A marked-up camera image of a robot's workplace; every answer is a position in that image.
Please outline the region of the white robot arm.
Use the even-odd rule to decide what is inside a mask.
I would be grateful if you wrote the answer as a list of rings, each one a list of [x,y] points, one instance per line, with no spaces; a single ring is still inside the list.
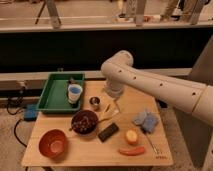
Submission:
[[[213,127],[213,86],[138,70],[132,65],[133,56],[126,50],[117,52],[101,65],[109,96],[119,98],[128,85]]]

